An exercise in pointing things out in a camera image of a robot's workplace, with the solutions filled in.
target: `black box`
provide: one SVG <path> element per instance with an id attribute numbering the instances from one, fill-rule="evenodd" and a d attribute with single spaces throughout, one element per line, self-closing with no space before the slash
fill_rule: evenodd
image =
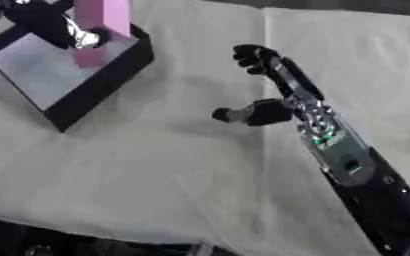
<path id="1" fill-rule="evenodd" d="M 63 11 L 72 6 L 72 0 L 53 5 Z M 105 66 L 80 69 L 69 50 L 14 26 L 0 34 L 0 72 L 64 132 L 154 60 L 149 35 L 130 29 L 132 40 L 108 43 Z"/>

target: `table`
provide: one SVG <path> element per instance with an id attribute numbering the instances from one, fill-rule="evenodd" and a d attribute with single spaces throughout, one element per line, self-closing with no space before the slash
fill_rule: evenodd
<path id="1" fill-rule="evenodd" d="M 251 129 L 211 113 L 277 95 L 231 58 L 266 44 L 410 183 L 410 17 L 202 0 L 135 0 L 133 12 L 156 62 L 65 135 L 0 76 L 0 219 L 256 255 L 376 255 L 293 123 Z"/>

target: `pink block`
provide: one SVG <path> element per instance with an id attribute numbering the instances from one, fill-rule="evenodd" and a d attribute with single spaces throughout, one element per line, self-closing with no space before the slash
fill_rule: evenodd
<path id="1" fill-rule="evenodd" d="M 75 0 L 75 18 L 81 28 L 103 27 L 130 37 L 129 0 Z"/>

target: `robotic arm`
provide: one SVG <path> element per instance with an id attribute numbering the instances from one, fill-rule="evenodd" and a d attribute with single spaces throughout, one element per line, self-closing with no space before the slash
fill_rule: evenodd
<path id="1" fill-rule="evenodd" d="M 3 15 L 61 49 L 100 47 L 110 39 L 104 29 L 80 29 L 68 15 L 44 0 L 0 0 L 0 18 Z"/>
<path id="2" fill-rule="evenodd" d="M 376 249 L 384 256 L 410 256 L 410 187 L 405 180 L 324 103 L 294 61 L 256 45 L 235 47 L 234 58 L 249 74 L 268 76 L 283 97 L 240 110 L 217 109 L 213 117 L 264 126 L 295 116 L 304 145 Z"/>

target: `black fingertip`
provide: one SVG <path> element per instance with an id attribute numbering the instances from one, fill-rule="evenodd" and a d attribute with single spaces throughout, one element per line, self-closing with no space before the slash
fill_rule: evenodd
<path id="1" fill-rule="evenodd" d="M 229 111 L 231 111 L 229 108 L 218 108 L 213 112 L 213 119 L 228 123 L 230 122 L 227 116 Z"/>

